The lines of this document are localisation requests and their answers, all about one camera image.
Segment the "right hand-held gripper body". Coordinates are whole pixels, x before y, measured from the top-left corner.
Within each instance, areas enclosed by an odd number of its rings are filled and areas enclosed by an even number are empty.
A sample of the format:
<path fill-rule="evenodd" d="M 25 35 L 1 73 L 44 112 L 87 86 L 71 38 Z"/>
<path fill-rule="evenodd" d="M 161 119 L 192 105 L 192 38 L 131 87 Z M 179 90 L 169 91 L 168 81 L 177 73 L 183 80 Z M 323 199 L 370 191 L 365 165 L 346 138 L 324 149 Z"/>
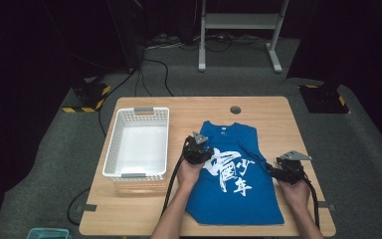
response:
<path fill-rule="evenodd" d="M 277 163 L 280 166 L 277 179 L 290 184 L 296 184 L 302 180 L 305 176 L 301 164 L 303 160 L 311 160 L 311 157 L 296 150 L 291 150 L 280 155 L 277 158 Z"/>

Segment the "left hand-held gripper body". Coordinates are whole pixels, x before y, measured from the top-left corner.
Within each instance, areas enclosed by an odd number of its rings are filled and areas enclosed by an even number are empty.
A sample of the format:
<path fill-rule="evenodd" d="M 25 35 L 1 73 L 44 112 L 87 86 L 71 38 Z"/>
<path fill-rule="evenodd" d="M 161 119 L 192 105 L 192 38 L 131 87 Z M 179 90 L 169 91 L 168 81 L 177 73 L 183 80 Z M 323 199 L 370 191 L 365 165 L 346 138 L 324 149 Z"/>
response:
<path fill-rule="evenodd" d="M 194 131 L 184 142 L 182 149 L 183 157 L 191 164 L 200 164 L 209 160 L 214 149 L 206 145 L 208 138 L 203 134 Z"/>

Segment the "blue printed t-shirt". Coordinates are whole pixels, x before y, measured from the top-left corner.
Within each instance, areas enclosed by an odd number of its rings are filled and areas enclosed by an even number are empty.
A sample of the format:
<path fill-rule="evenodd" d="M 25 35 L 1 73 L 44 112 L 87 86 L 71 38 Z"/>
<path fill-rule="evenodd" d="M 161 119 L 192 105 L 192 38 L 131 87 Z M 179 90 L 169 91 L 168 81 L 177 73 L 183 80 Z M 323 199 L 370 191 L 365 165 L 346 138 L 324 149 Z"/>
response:
<path fill-rule="evenodd" d="M 215 125 L 206 120 L 201 133 L 213 153 L 200 171 L 186 211 L 201 224 L 283 224 L 257 130 L 237 122 Z"/>

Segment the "white plastic basket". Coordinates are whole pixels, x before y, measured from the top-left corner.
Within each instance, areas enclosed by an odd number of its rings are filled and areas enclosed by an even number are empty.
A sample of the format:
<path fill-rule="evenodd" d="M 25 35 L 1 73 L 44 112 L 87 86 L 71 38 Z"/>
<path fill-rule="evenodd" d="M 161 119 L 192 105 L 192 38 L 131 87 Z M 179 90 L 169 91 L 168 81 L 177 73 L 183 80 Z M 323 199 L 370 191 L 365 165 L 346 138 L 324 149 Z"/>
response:
<path fill-rule="evenodd" d="M 115 114 L 102 175 L 113 181 L 161 181 L 167 170 L 169 108 Z"/>

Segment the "person's left hand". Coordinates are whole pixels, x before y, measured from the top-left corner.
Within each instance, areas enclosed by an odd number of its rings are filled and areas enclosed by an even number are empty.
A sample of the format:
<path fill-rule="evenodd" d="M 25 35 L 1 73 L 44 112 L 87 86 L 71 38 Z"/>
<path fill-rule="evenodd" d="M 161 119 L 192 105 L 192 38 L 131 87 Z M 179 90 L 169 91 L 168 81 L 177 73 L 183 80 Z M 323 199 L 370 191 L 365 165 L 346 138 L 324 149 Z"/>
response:
<path fill-rule="evenodd" d="M 191 164 L 187 160 L 183 160 L 177 173 L 179 187 L 191 190 L 197 182 L 202 168 L 203 163 Z"/>

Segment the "person's right hand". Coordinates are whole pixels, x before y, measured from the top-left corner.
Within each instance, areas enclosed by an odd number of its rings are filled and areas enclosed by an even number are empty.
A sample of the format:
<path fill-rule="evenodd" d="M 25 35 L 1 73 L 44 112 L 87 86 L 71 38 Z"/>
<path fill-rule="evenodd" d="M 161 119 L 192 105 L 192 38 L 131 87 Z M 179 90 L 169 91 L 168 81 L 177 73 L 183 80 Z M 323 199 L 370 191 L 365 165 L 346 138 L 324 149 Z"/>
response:
<path fill-rule="evenodd" d="M 279 185 L 285 196 L 286 202 L 294 214 L 307 213 L 307 201 L 310 190 L 305 182 L 299 181 L 296 184 L 280 181 Z"/>

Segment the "black base with yellow stripes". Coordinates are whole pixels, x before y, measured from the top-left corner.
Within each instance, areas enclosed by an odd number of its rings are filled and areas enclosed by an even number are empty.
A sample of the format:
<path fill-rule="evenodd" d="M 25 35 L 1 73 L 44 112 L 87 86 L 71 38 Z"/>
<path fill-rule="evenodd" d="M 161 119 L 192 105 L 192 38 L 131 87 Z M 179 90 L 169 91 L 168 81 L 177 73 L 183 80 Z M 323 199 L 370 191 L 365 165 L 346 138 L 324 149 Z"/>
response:
<path fill-rule="evenodd" d="M 312 114 L 348 114 L 349 107 L 337 88 L 325 85 L 298 87 L 307 110 Z"/>
<path fill-rule="evenodd" d="M 65 113 L 98 112 L 108 93 L 110 86 L 103 83 L 87 83 L 84 80 L 74 82 L 62 102 Z"/>

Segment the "teal plastic box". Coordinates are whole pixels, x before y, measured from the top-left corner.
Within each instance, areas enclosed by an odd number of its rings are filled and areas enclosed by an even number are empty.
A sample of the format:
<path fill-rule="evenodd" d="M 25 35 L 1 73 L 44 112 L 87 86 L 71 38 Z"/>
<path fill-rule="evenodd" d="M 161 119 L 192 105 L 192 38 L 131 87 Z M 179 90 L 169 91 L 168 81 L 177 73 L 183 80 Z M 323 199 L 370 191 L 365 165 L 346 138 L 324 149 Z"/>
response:
<path fill-rule="evenodd" d="M 73 239 L 68 229 L 62 228 L 33 228 L 26 239 Z"/>

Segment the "white metal stand frame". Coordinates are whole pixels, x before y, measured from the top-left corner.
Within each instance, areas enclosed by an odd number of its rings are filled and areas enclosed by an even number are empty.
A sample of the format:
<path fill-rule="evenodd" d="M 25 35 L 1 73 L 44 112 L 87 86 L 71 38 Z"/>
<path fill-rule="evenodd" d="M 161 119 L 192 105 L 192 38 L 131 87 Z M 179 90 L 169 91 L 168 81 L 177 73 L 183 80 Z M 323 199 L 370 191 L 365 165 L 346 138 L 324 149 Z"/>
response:
<path fill-rule="evenodd" d="M 271 40 L 266 42 L 266 49 L 274 71 L 281 73 L 283 68 L 276 53 L 276 45 L 285 20 L 288 3 L 289 0 L 282 0 L 281 10 L 275 14 L 207 13 L 206 0 L 202 0 L 198 71 L 206 70 L 207 30 L 273 30 Z"/>

